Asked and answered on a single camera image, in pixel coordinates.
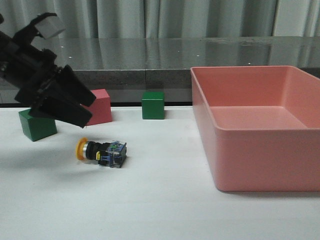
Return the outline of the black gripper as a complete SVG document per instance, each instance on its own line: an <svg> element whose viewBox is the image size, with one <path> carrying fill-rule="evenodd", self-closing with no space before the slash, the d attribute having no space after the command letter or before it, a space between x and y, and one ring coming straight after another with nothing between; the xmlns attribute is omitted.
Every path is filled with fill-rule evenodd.
<svg viewBox="0 0 320 240"><path fill-rule="evenodd" d="M55 64L57 55L32 45L38 30L0 33L0 77L19 89L15 100L30 106L29 115L85 127L95 95L78 79L73 69Z"/></svg>

